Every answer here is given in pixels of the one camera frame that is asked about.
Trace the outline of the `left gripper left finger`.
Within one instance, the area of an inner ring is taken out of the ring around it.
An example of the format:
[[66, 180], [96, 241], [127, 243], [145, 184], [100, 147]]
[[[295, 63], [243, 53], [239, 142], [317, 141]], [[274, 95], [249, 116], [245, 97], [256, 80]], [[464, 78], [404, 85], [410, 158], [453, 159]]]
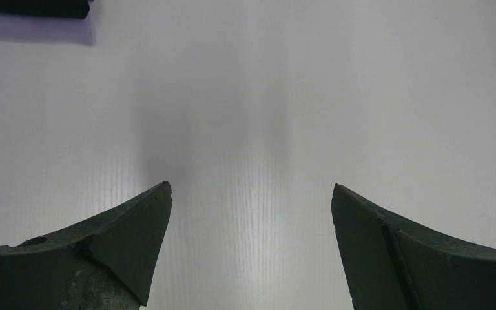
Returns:
[[0, 246], [0, 309], [147, 305], [172, 210], [163, 181], [64, 229]]

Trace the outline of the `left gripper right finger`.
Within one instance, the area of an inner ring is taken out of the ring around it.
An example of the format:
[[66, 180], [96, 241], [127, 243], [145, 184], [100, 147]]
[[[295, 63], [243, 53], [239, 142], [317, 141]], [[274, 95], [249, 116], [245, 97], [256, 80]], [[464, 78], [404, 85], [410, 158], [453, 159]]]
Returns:
[[355, 309], [496, 309], [496, 249], [430, 229], [342, 185], [331, 213]]

